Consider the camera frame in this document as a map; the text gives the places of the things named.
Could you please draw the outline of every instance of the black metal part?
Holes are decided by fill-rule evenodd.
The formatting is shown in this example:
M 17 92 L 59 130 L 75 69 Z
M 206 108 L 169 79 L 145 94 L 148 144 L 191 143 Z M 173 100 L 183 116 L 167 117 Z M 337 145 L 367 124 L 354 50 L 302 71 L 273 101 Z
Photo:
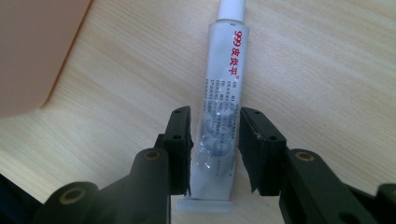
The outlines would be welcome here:
M 0 223 L 28 223 L 42 203 L 0 175 Z
M 306 220 L 300 223 L 376 223 L 319 155 L 303 149 L 291 150 L 285 173 L 305 213 Z M 284 206 L 290 195 L 283 193 L 280 196 L 282 213 L 287 213 L 291 220 L 297 219 L 290 214 L 293 208 Z
M 96 185 L 89 182 L 66 185 L 49 197 L 31 223 L 82 224 L 97 192 Z
M 382 185 L 375 197 L 343 184 L 319 155 L 288 150 L 260 111 L 241 109 L 239 148 L 252 191 L 269 196 L 281 188 L 279 206 L 287 224 L 396 223 L 396 184 Z
M 191 110 L 184 106 L 174 110 L 168 121 L 165 134 L 160 134 L 155 147 L 169 153 L 170 194 L 190 193 L 190 162 L 193 146 L 190 133 Z
M 34 224 L 170 223 L 170 195 L 189 188 L 190 117 L 188 106 L 172 112 L 155 147 L 139 152 L 131 172 L 101 190 L 77 182 L 41 205 L 0 176 L 0 222 L 28 223 L 35 213 Z M 396 184 L 380 186 L 374 197 L 341 183 L 319 155 L 288 150 L 285 137 L 260 111 L 241 109 L 239 146 L 252 191 L 270 196 L 281 190 L 287 224 L 396 223 Z
M 381 223 L 396 223 L 396 184 L 379 186 L 373 212 Z
M 169 157 L 162 148 L 140 151 L 126 179 L 115 224 L 170 223 Z
M 261 196 L 279 195 L 282 166 L 288 153 L 286 138 L 258 110 L 242 107 L 239 150 L 250 179 L 251 191 Z

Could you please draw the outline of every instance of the wooden table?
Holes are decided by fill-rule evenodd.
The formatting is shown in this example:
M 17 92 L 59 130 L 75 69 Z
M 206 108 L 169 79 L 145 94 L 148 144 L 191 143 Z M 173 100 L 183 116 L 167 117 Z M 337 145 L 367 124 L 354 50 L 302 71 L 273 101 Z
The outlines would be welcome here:
M 103 188 L 127 175 L 177 107 L 191 106 L 195 136 L 217 9 L 93 1 L 48 102 L 0 120 L 0 173 L 44 202 L 70 182 Z M 247 0 L 245 21 L 242 106 L 354 187 L 396 182 L 396 2 Z M 250 193 L 239 152 L 231 214 L 177 211 L 178 198 L 173 223 L 283 223 L 277 197 Z

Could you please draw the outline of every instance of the white tube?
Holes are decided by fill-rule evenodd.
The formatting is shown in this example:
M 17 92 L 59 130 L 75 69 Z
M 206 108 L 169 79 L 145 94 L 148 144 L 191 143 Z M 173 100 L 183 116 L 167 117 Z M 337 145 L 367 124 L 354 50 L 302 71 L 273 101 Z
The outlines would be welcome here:
M 194 208 L 191 200 L 206 200 L 211 211 L 217 210 L 214 204 L 230 201 L 248 45 L 244 10 L 245 0 L 220 0 L 218 19 L 209 26 L 205 99 L 191 163 L 191 196 L 179 201 L 181 210 L 206 210 L 202 201 Z

